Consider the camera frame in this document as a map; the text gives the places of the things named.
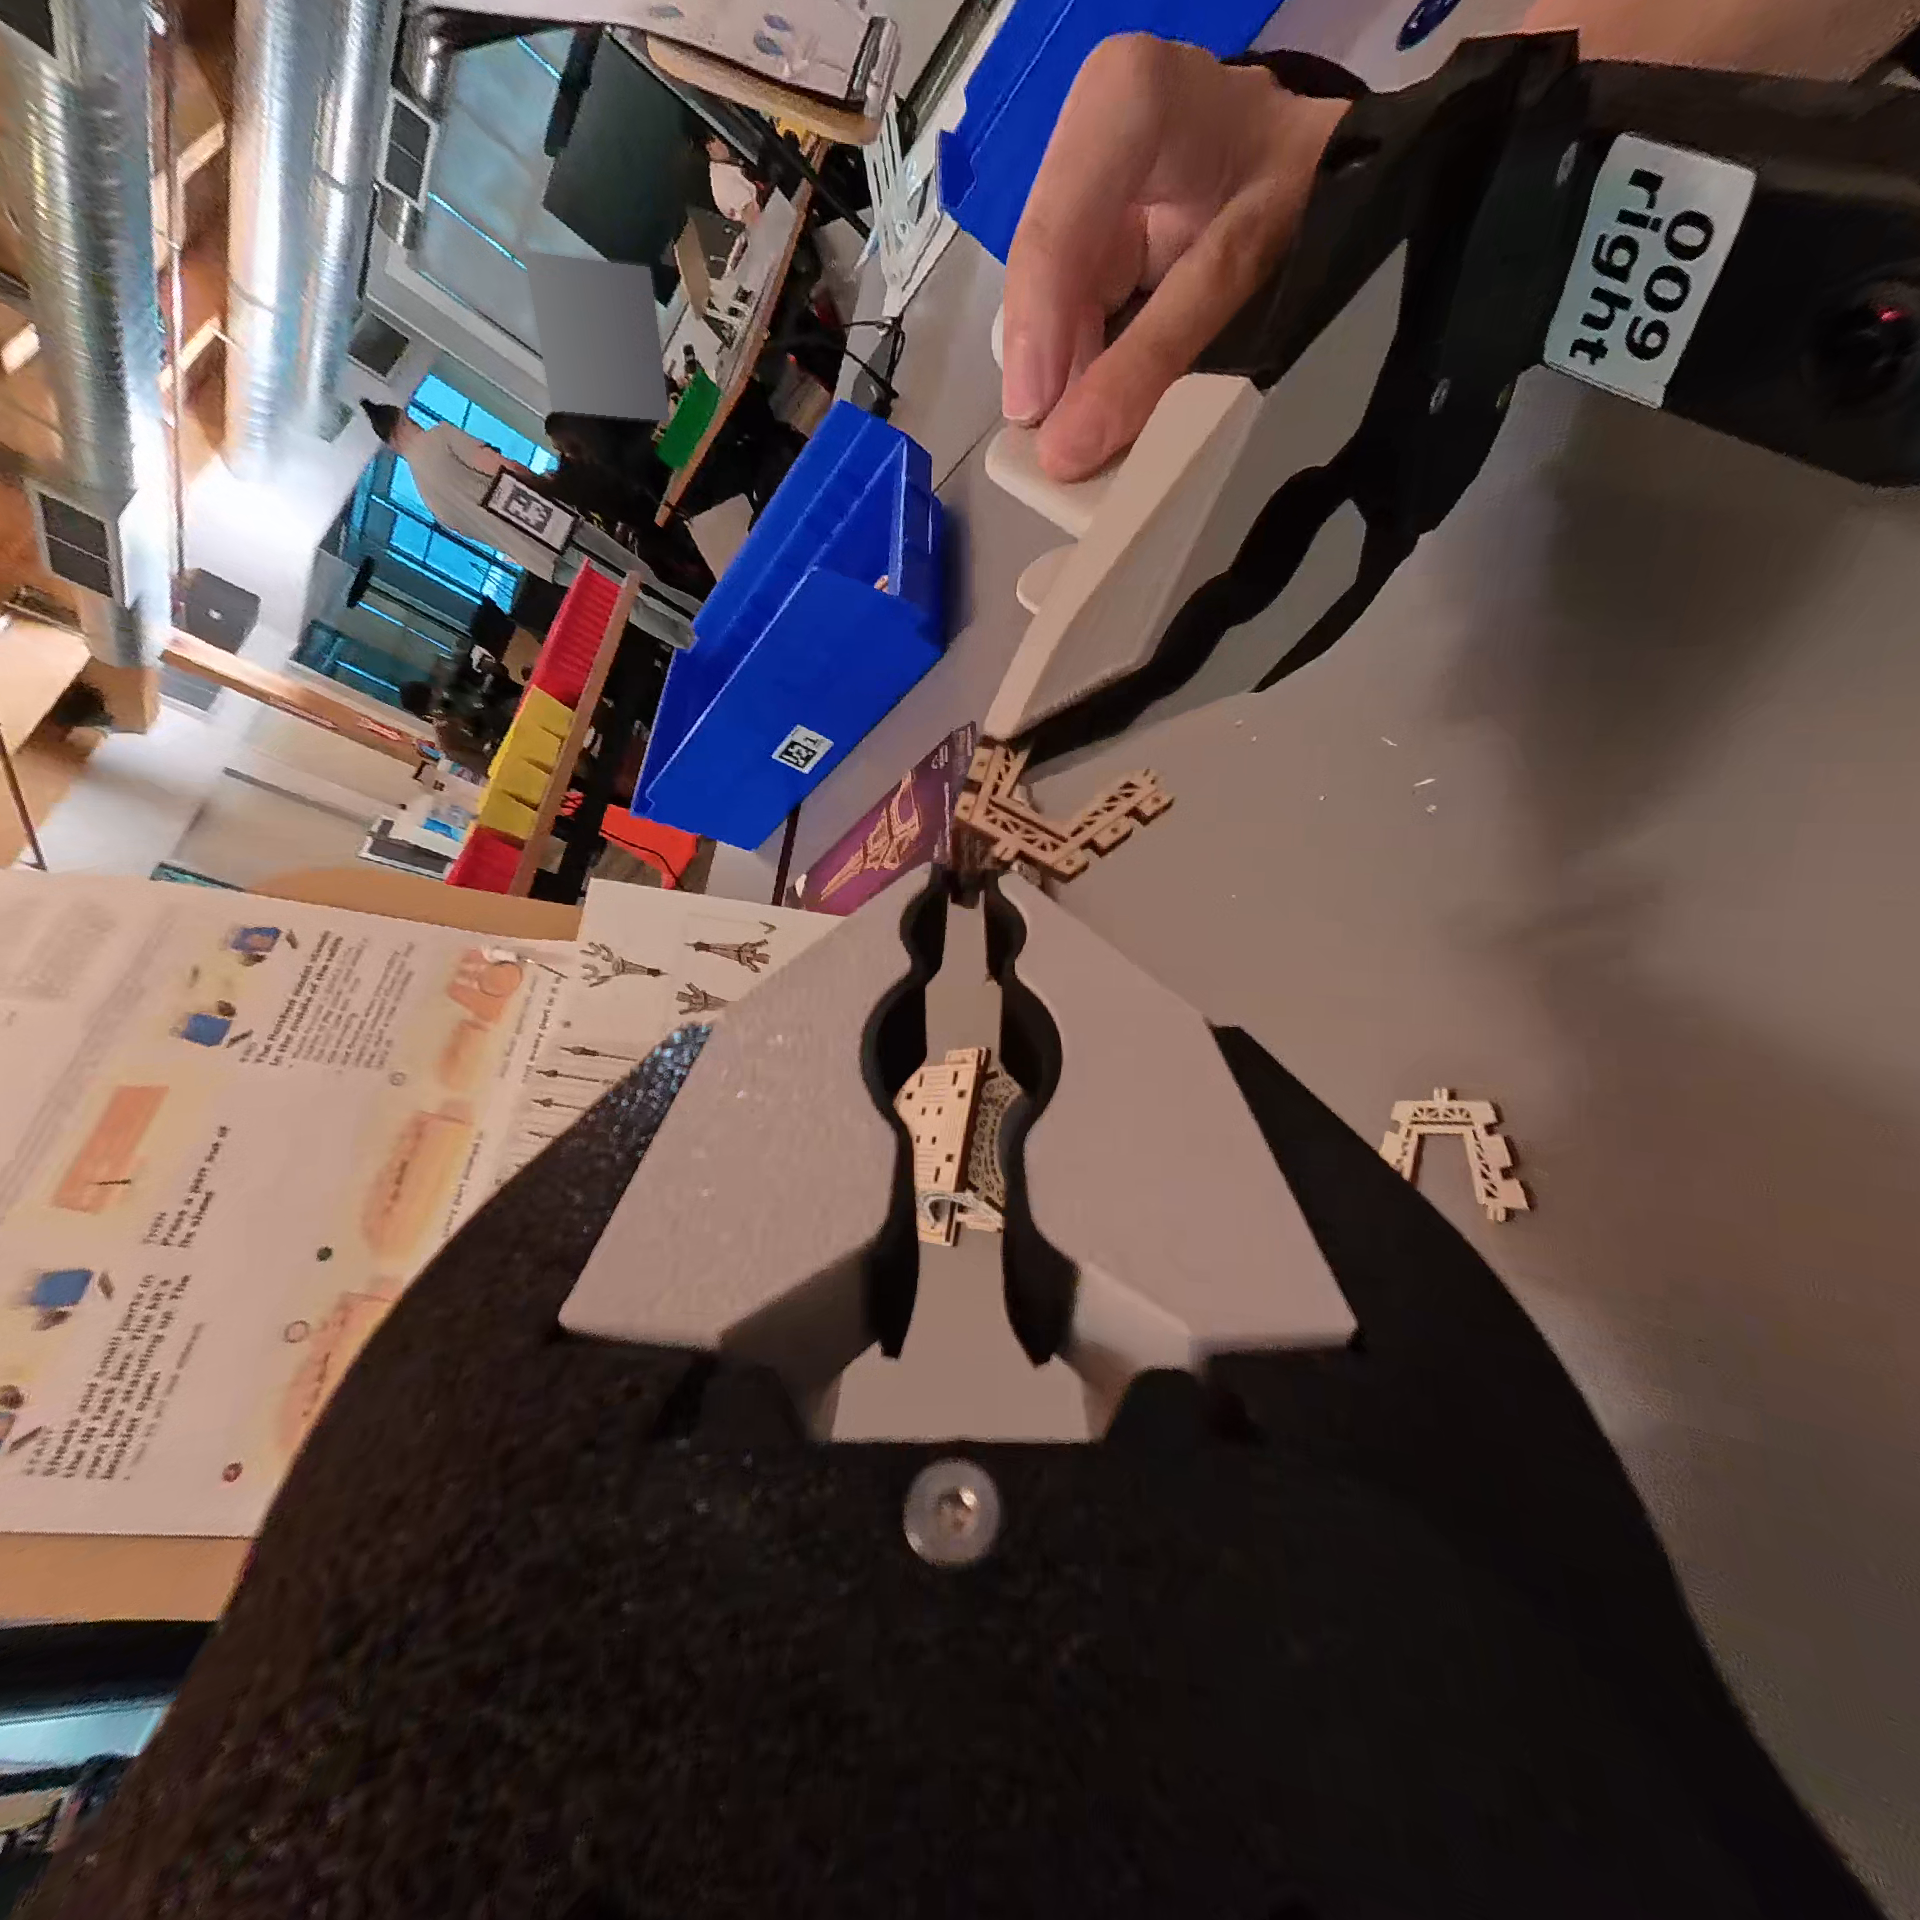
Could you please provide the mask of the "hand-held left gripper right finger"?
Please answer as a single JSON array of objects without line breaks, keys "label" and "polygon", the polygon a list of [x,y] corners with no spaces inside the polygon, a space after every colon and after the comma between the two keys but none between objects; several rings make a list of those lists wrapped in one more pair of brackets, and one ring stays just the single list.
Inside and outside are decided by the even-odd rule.
[{"label": "hand-held left gripper right finger", "polygon": [[1023,1356],[1205,1370],[1345,1346],[1353,1308],[1214,1027],[1027,881],[980,910],[1020,1087],[999,1163]]}]

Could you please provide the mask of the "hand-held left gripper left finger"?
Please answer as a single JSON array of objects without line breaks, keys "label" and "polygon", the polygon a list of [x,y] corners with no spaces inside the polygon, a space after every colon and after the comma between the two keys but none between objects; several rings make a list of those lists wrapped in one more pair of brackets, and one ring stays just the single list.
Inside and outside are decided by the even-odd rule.
[{"label": "hand-held left gripper left finger", "polygon": [[560,1325],[731,1357],[897,1357],[921,1275],[911,1137],[945,869],[840,918],[720,1014]]}]

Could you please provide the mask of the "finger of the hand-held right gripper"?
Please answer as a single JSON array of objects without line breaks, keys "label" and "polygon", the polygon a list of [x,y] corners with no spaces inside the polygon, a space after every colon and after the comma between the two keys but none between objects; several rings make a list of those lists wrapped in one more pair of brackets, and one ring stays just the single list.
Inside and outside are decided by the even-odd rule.
[{"label": "finger of the hand-held right gripper", "polygon": [[1049,715],[1047,735],[1115,738],[1182,691],[1236,626],[1279,597],[1353,491],[1351,476],[1292,476],[1264,503],[1231,562],[1185,597],[1147,660]]},{"label": "finger of the hand-held right gripper", "polygon": [[1014,738],[1151,655],[1182,604],[1238,550],[1264,503],[1351,438],[1401,316],[1391,257],[1271,390],[1185,374],[1096,477],[1045,477],[1033,427],[988,447],[997,490],[1049,526],[1014,585],[1027,628],[982,729]]}]

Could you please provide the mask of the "person's right hand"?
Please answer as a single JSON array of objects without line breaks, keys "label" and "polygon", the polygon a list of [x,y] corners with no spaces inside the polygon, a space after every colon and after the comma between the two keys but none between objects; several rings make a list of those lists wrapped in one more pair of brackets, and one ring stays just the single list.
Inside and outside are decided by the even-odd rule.
[{"label": "person's right hand", "polygon": [[1000,286],[1000,414],[1065,485],[1118,460],[1279,268],[1351,108],[1183,41],[1077,73]]}]

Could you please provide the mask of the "wooden tower base model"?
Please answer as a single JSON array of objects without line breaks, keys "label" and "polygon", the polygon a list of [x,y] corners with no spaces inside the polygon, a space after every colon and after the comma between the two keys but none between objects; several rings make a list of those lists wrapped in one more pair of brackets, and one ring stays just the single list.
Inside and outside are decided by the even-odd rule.
[{"label": "wooden tower base model", "polygon": [[915,1158],[916,1229],[955,1246],[963,1233],[1004,1233],[1000,1125],[1020,1085],[989,1047],[952,1047],[896,1095]]}]

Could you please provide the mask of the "purple puzzle box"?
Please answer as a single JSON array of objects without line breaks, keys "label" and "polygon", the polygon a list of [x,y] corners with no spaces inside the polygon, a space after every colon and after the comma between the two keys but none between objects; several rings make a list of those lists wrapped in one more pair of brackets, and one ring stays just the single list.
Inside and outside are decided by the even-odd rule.
[{"label": "purple puzzle box", "polygon": [[976,751],[976,725],[963,725],[928,749],[824,852],[796,876],[784,902],[846,918],[896,881],[945,863],[952,809]]}]

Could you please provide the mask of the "blue bin with tag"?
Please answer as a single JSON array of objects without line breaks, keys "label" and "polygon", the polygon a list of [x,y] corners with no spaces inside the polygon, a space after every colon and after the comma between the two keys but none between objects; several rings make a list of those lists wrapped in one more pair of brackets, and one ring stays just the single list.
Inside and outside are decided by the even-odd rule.
[{"label": "blue bin with tag", "polygon": [[944,655],[931,458],[838,401],[667,667],[633,814],[757,849]]}]

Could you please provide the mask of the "rack of coloured bins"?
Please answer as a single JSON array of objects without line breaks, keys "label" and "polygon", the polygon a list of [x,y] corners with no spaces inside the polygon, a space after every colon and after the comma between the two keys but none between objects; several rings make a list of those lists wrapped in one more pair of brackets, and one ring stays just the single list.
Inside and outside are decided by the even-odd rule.
[{"label": "rack of coloured bins", "polygon": [[639,569],[617,581],[585,564],[565,589],[445,884],[492,897],[533,894],[597,735],[597,714],[643,587]]}]

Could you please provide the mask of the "cardboard box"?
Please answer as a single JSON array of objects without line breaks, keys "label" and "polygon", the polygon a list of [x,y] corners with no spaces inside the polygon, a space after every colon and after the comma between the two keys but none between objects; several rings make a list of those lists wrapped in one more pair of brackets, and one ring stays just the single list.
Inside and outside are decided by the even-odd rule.
[{"label": "cardboard box", "polygon": [[1,615],[1,867],[45,871],[45,830],[109,734],[147,734],[160,673],[96,659],[78,630]]}]

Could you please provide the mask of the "silver ventilation duct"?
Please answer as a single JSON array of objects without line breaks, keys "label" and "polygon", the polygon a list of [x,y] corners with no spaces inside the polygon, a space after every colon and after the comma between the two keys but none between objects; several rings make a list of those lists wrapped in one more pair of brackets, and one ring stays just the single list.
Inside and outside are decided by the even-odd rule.
[{"label": "silver ventilation duct", "polygon": [[4,211],[57,411],[59,499],[111,537],[91,649],[152,669],[172,613],[149,12],[4,4]]},{"label": "silver ventilation duct", "polygon": [[344,427],[396,2],[238,2],[223,460],[264,479]]}]

